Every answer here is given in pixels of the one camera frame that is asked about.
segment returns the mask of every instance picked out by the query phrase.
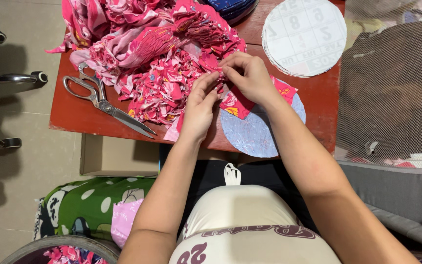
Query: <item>red wooden table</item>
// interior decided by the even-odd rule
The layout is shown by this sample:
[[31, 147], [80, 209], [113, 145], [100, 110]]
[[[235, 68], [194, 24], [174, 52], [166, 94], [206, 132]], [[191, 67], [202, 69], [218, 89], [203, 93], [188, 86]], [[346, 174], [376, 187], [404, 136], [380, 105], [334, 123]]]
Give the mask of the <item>red wooden table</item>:
[[[330, 0], [344, 14], [345, 2], [342, 0]], [[266, 57], [262, 48], [262, 28], [270, 11], [282, 0], [260, 0], [255, 10], [247, 15], [238, 24], [232, 27], [239, 32], [239, 37], [247, 43], [247, 52], [259, 56], [265, 61], [268, 72], [276, 78], [298, 88], [297, 92], [304, 104], [306, 111], [306, 125], [315, 137], [325, 146], [329, 152], [335, 148], [336, 122], [338, 114], [338, 90], [340, 61], [329, 71], [310, 78], [298, 78], [285, 75], [277, 70]], [[62, 84], [65, 75], [78, 76], [69, 61], [70, 52], [64, 53], [60, 59], [60, 68], [56, 79], [55, 93], [53, 97], [52, 112], [50, 116], [50, 129], [97, 134], [109, 137], [118, 137], [142, 141], [154, 141], [160, 143], [172, 143], [164, 141], [166, 128], [163, 125], [146, 122], [145, 124], [154, 130], [157, 135], [150, 139], [118, 122], [115, 118], [97, 110], [87, 100], [78, 99], [68, 93]], [[72, 84], [70, 86], [80, 95], [89, 93], [86, 89]], [[105, 93], [109, 102], [115, 107], [128, 112], [129, 101], [118, 101], [118, 94], [113, 87], [106, 87]], [[214, 107], [214, 120], [208, 131], [202, 147], [238, 152], [224, 135], [220, 123], [220, 111], [218, 104]]]

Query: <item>white elastic band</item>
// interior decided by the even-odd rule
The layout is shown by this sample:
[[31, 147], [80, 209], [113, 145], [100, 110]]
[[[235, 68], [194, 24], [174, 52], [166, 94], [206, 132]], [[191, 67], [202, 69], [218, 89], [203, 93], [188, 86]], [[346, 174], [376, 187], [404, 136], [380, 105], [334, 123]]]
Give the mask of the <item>white elastic band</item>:
[[224, 180], [226, 185], [240, 185], [240, 171], [232, 163], [228, 163], [224, 168]]

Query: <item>green polka dot fabric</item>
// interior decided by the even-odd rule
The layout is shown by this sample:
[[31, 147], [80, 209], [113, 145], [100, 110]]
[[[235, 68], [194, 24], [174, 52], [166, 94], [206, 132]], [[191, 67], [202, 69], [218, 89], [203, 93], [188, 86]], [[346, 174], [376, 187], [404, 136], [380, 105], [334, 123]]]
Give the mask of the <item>green polka dot fabric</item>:
[[41, 202], [35, 239], [73, 234], [112, 241], [113, 204], [143, 199], [154, 177], [94, 177], [56, 187]]

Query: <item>black pants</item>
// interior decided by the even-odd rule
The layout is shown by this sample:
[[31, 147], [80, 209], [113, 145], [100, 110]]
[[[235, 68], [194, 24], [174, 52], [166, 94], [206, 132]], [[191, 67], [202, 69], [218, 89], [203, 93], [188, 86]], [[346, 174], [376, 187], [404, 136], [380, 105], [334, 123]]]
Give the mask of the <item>black pants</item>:
[[[226, 185], [224, 167], [228, 162], [218, 160], [198, 160], [191, 179], [185, 211], [179, 227], [181, 232], [196, 202], [209, 190]], [[281, 160], [267, 160], [244, 164], [239, 167], [241, 185], [260, 185], [277, 193], [289, 205], [301, 223], [319, 233], [302, 199]]]

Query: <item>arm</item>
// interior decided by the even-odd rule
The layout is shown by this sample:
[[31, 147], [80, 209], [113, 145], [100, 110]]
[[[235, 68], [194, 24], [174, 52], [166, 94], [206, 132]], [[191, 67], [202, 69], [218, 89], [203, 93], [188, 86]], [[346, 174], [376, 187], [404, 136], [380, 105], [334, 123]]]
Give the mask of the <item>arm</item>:
[[212, 121], [212, 106], [220, 98], [206, 95], [217, 72], [198, 78], [188, 100], [179, 139], [144, 198], [118, 259], [119, 264], [166, 264], [175, 249], [191, 177], [201, 142]]
[[[267, 112], [278, 150], [323, 238], [343, 263], [418, 263], [356, 195], [343, 170], [274, 88], [263, 61], [235, 53], [221, 62], [244, 96]], [[233, 68], [243, 68], [240, 75]]]

